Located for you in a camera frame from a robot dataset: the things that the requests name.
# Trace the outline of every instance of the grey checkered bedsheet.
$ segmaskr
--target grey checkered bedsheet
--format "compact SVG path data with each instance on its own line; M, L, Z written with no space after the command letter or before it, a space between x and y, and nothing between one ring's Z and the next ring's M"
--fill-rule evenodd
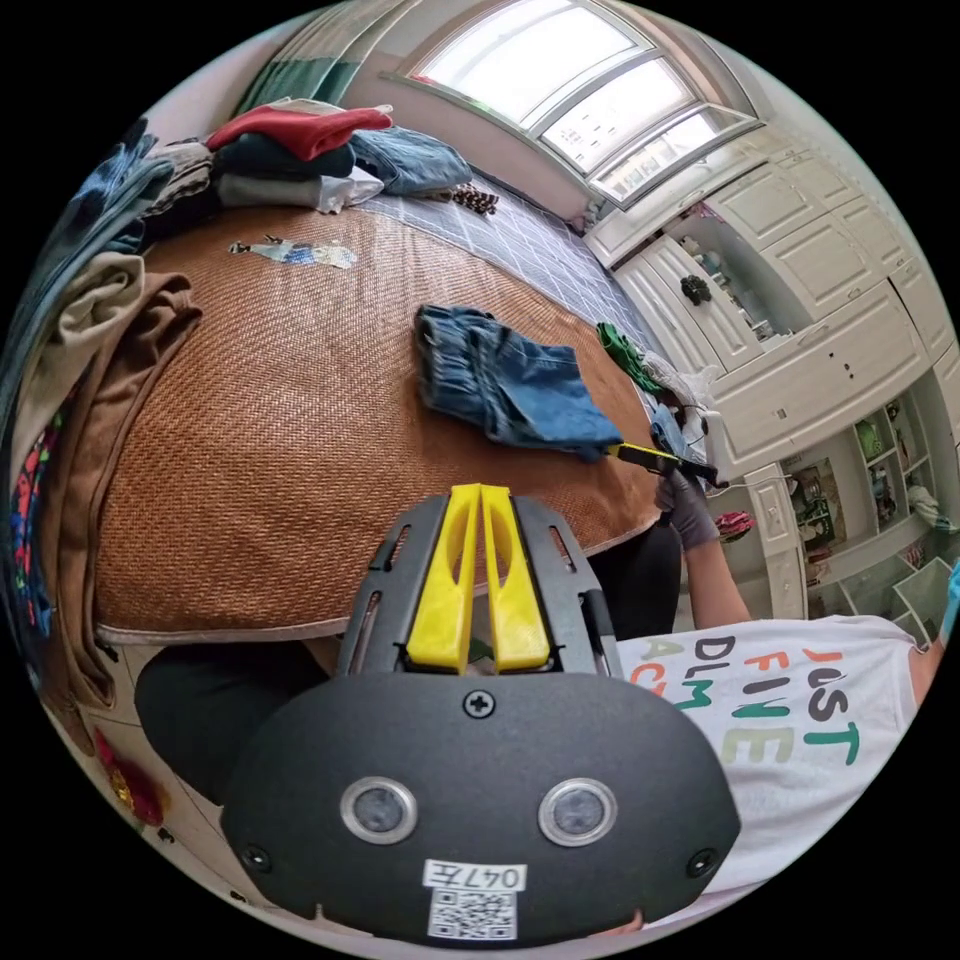
M458 203L382 194L361 209L381 213L500 267L596 327L612 323L646 350L663 348L617 282L562 220L475 176L474 185L500 196L482 217Z

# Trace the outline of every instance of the screw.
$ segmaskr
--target screw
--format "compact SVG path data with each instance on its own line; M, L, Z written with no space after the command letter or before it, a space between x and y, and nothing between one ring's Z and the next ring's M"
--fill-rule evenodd
M483 720L493 713L497 701L486 690L474 690L463 698L463 709L468 717Z
M717 863L716 850L701 850L695 853L687 863L687 875L694 880L705 877Z
M266 851L259 847L247 847L240 854L240 861L248 870L255 870L257 873L269 873L271 869L270 858Z

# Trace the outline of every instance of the blue jeans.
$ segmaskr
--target blue jeans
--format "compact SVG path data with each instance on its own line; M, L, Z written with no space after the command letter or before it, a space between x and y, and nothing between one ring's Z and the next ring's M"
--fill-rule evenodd
M350 146L357 166L382 180L389 195L448 190L473 179L473 171L453 147L416 130L357 130Z
M473 307L424 305L414 336L425 406L494 443L575 453L595 463L622 443L594 406L572 347L547 347Z

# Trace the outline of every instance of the colorful clothing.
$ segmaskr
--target colorful clothing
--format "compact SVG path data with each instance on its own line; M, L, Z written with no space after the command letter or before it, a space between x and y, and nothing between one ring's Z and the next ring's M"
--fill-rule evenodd
M44 637L50 636L50 603L43 585L43 577L33 562L33 532L43 474L50 462L50 456L60 436L75 393L76 387L70 391L67 399L40 434L20 468L10 514L17 597L27 615L27 622L31 627L36 627Z

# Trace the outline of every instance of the dark blue folded cloth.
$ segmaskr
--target dark blue folded cloth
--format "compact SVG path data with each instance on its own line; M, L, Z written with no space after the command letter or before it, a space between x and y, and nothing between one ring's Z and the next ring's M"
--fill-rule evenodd
M357 166L383 181L396 197L450 190L473 179L466 160L449 144L416 130L357 130L350 138Z
M595 463L623 442L590 398L572 347L534 343L473 307L432 304L417 312L414 338L424 405L494 443Z
M317 177L349 177L356 164L349 143L301 160L285 146L262 133L244 133L214 154L218 174L235 173L260 180L316 180Z

